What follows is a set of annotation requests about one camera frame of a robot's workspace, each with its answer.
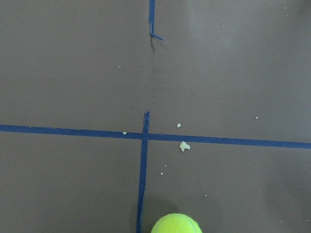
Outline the white foam crumb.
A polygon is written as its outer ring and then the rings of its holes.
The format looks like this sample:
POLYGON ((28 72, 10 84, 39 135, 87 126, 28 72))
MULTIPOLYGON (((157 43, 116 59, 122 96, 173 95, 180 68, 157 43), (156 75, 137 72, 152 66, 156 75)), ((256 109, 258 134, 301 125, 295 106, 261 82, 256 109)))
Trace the white foam crumb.
POLYGON ((179 145, 179 148, 182 152, 184 152, 185 150, 190 150, 190 145, 187 144, 185 141, 182 141, 179 145))

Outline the yellow tennis ball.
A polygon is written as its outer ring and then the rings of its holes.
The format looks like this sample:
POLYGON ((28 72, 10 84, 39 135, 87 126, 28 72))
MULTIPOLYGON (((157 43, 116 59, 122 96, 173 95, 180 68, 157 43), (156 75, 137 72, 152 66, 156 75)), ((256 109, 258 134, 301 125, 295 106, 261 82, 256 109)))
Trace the yellow tennis ball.
POLYGON ((160 218, 151 233, 202 233, 202 230, 191 217, 173 213, 160 218))

